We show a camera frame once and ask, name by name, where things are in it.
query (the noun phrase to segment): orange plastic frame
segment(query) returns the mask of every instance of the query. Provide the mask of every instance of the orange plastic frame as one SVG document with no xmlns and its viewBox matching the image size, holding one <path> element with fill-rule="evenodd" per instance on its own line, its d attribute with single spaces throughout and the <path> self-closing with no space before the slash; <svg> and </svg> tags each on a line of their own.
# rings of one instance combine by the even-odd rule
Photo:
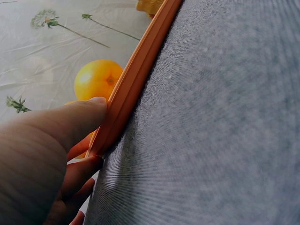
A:
<svg viewBox="0 0 300 225">
<path fill-rule="evenodd" d="M 181 2 L 165 0 L 153 18 L 108 99 L 105 121 L 94 132 L 86 156 L 103 155 L 123 131 Z"/>
</svg>

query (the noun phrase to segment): gray felt surface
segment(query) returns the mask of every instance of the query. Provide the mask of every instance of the gray felt surface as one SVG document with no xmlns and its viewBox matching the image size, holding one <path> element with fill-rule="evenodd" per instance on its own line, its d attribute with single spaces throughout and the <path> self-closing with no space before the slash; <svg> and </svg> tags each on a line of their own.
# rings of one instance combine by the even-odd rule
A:
<svg viewBox="0 0 300 225">
<path fill-rule="evenodd" d="M 300 224 L 299 62 L 299 0 L 186 0 L 86 224 Z"/>
</svg>

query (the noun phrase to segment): printed flower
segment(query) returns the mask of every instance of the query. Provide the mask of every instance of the printed flower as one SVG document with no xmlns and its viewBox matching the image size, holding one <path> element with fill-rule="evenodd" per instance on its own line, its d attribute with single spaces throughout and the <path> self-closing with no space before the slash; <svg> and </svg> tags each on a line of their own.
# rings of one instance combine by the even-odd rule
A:
<svg viewBox="0 0 300 225">
<path fill-rule="evenodd" d="M 20 97 L 19 101 L 14 100 L 12 97 L 6 96 L 6 106 L 15 108 L 17 113 L 31 111 L 29 108 L 24 106 L 24 102 L 25 99 L 22 100 L 22 96 Z"/>
<path fill-rule="evenodd" d="M 61 25 L 57 21 L 58 18 L 59 17 L 56 16 L 56 13 L 55 13 L 54 10 L 52 10 L 52 9 L 44 9 L 44 10 L 40 11 L 35 17 L 32 18 L 32 20 L 31 20 L 31 27 L 35 28 L 35 29 L 39 29 L 41 27 L 44 27 L 46 24 L 47 24 L 48 28 L 60 26 L 60 27 L 66 29 L 66 30 L 68 30 L 68 31 L 70 31 L 70 32 L 72 32 L 74 34 L 77 34 L 77 35 L 81 36 L 82 38 L 86 38 L 86 39 L 91 40 L 91 41 L 93 41 L 93 42 L 95 42 L 97 44 L 100 44 L 102 46 L 105 46 L 105 47 L 109 48 L 108 46 L 106 46 L 106 45 L 104 45 L 104 44 L 102 44 L 102 43 L 100 43 L 100 42 L 98 42 L 98 41 L 96 41 L 96 40 L 94 40 L 92 38 L 84 36 L 84 35 L 76 32 L 74 30 L 71 30 L 70 28 L 68 28 L 66 26 Z"/>
<path fill-rule="evenodd" d="M 126 35 L 126 36 L 129 36 L 129 37 L 131 37 L 131 38 L 134 38 L 135 40 L 140 40 L 140 39 L 138 39 L 138 38 L 136 38 L 136 37 L 133 37 L 133 36 L 130 35 L 130 34 L 127 34 L 127 33 L 124 33 L 124 32 L 122 32 L 122 31 L 116 30 L 116 29 L 111 28 L 111 27 L 109 27 L 109 26 L 105 26 L 104 24 L 101 24 L 101 23 L 95 21 L 95 20 L 92 19 L 91 17 L 92 17 L 92 15 L 90 15 L 90 14 L 82 14 L 82 18 L 83 18 L 83 19 L 91 20 L 91 21 L 95 22 L 96 24 L 99 24 L 100 26 L 106 27 L 106 28 L 111 29 L 111 30 L 114 30 L 114 31 L 116 31 L 116 32 L 118 32 L 118 33 L 121 33 L 121 34 L 124 34 L 124 35 Z"/>
<path fill-rule="evenodd" d="M 57 19 L 56 13 L 52 9 L 44 9 L 36 14 L 31 20 L 31 27 L 39 29 L 44 27 L 50 19 Z"/>
</svg>

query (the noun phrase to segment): fingernail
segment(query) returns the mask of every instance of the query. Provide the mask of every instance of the fingernail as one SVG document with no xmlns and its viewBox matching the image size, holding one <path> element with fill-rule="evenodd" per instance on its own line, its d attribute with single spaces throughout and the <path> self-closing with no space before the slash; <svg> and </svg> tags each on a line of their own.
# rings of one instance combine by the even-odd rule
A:
<svg viewBox="0 0 300 225">
<path fill-rule="evenodd" d="M 106 98 L 105 97 L 93 97 L 90 99 L 90 101 L 104 104 L 104 103 L 106 103 Z"/>
</svg>

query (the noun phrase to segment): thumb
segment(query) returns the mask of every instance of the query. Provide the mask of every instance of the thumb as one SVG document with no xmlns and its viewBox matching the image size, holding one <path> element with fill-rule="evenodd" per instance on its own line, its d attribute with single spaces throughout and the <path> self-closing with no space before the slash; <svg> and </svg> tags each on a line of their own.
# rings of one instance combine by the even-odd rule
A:
<svg viewBox="0 0 300 225">
<path fill-rule="evenodd" d="M 68 151 L 89 133 L 96 130 L 106 113 L 106 99 L 94 97 L 57 109 L 27 112 L 16 124 L 35 128 L 51 136 Z"/>
</svg>

